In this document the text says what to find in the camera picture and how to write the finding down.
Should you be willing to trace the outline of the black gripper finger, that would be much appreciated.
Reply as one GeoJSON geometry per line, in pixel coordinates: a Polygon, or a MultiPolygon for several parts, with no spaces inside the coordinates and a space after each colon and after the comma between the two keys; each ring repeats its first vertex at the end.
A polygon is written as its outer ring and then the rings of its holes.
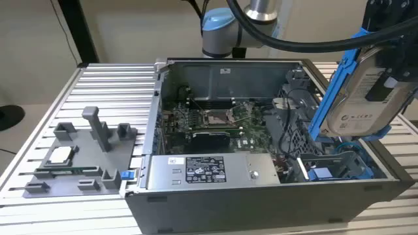
{"type": "Polygon", "coordinates": [[[390,72],[385,71],[373,85],[366,100],[370,102],[383,101],[397,85],[397,79],[391,76],[390,72]]]}

